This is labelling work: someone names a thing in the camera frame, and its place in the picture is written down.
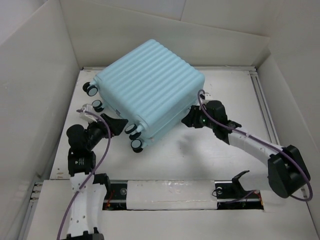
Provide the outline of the light blue hard suitcase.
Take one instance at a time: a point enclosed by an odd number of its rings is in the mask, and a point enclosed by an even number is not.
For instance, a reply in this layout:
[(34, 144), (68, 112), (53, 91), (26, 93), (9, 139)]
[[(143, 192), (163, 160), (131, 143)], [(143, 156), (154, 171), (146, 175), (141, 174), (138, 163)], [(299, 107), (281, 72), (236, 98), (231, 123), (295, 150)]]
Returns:
[(187, 116), (198, 101), (205, 76), (154, 39), (149, 39), (97, 73), (82, 89), (99, 94), (97, 109), (108, 107), (128, 121), (125, 133), (140, 153)]

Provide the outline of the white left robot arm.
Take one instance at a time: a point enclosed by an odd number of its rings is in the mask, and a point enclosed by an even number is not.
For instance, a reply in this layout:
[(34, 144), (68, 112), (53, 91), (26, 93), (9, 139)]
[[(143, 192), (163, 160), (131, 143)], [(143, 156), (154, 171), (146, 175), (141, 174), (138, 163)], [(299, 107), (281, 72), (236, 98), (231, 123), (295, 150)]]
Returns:
[(102, 163), (97, 161), (95, 146), (102, 140), (118, 136), (128, 124), (127, 119), (112, 118), (104, 113), (96, 115), (87, 128), (80, 124), (70, 126), (67, 163), (73, 197), (63, 216), (68, 220), (66, 239), (102, 240), (99, 231), (99, 216), (105, 198), (111, 194), (111, 183), (106, 173), (96, 173)]

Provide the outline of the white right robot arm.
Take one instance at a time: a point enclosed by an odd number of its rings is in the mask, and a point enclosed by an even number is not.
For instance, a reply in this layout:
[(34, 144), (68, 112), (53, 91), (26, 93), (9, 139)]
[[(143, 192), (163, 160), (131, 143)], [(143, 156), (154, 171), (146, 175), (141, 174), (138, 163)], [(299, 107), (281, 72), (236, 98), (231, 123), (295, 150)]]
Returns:
[(224, 105), (218, 100), (193, 105), (181, 121), (189, 128), (209, 128), (224, 143), (239, 148), (255, 157), (267, 167), (267, 185), (281, 198), (293, 197), (294, 193), (307, 186), (313, 198), (311, 176), (297, 147), (287, 147), (264, 141), (243, 129), (242, 125), (228, 119)]

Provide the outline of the white foam block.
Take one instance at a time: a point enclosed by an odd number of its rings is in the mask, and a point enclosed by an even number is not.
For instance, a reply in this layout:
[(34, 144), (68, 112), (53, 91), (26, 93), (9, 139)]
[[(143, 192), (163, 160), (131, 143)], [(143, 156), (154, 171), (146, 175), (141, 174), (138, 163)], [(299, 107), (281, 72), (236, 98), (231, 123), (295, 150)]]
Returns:
[(216, 210), (213, 180), (130, 180), (126, 208), (135, 211)]

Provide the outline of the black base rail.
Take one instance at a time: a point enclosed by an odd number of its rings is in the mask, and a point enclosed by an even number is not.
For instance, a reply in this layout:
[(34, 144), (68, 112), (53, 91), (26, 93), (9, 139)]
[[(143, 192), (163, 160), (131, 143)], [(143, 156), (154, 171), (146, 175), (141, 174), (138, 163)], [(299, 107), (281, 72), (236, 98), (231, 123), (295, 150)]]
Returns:
[(243, 191), (230, 180), (113, 181), (105, 211), (263, 210), (259, 191)]

